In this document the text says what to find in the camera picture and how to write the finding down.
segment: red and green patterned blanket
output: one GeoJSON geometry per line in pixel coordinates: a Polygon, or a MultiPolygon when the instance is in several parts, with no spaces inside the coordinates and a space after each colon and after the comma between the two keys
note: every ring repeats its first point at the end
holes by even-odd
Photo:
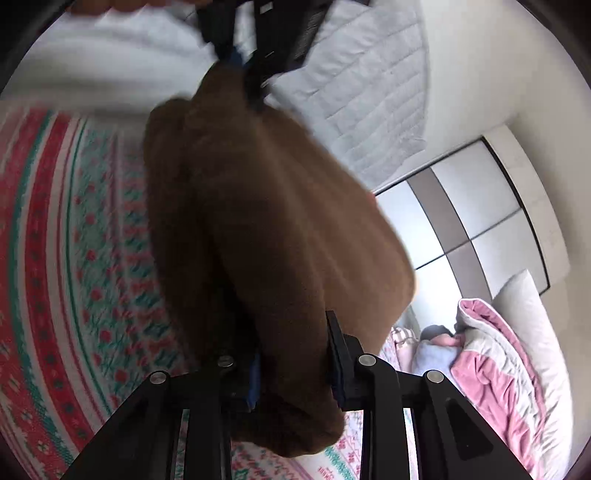
{"type": "MultiPolygon", "coordinates": [[[[150,372],[186,371],[155,276],[144,187],[141,132],[0,110],[0,433],[33,480],[59,479],[150,372]]],[[[382,357],[397,366],[392,339],[382,357]]],[[[234,478],[354,480],[361,435],[353,413],[319,455],[235,444],[234,478]]]]}

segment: human hand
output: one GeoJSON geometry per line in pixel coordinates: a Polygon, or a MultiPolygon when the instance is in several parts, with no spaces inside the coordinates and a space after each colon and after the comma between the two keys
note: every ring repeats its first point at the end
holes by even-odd
{"type": "MultiPolygon", "coordinates": [[[[188,3],[203,7],[210,1],[188,0],[188,3]]],[[[102,15],[111,8],[119,12],[135,12],[146,5],[164,7],[169,3],[170,0],[76,0],[70,11],[76,15],[102,15]]]]}

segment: brown towel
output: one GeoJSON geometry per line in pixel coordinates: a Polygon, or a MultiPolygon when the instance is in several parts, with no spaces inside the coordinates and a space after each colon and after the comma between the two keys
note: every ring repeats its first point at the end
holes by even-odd
{"type": "Polygon", "coordinates": [[[283,456],[336,442],[325,310],[378,353],[415,289],[375,199],[287,115],[248,109],[221,64],[190,102],[154,110],[145,162],[158,274],[193,353],[217,355],[244,313],[255,323],[261,399],[233,438],[283,456]]]}

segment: pink comforter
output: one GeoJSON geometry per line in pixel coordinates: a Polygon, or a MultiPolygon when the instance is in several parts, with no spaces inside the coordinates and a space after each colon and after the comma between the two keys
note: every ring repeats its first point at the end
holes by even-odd
{"type": "Polygon", "coordinates": [[[461,300],[457,320],[466,339],[451,368],[454,379],[530,475],[543,478],[544,397],[517,335],[482,300],[461,300]]]}

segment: white quilted mattress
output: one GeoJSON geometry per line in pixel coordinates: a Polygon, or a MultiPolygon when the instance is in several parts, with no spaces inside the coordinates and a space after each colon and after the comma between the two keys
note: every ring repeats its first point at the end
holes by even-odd
{"type": "MultiPolygon", "coordinates": [[[[244,54],[253,50],[249,4],[236,40],[244,54]]],[[[171,96],[192,95],[213,61],[199,34],[163,11],[65,16],[37,41],[2,99],[147,113],[171,96]]],[[[278,77],[272,93],[374,189],[424,148],[427,85],[419,0],[372,7],[337,0],[306,66],[278,77]]]]}

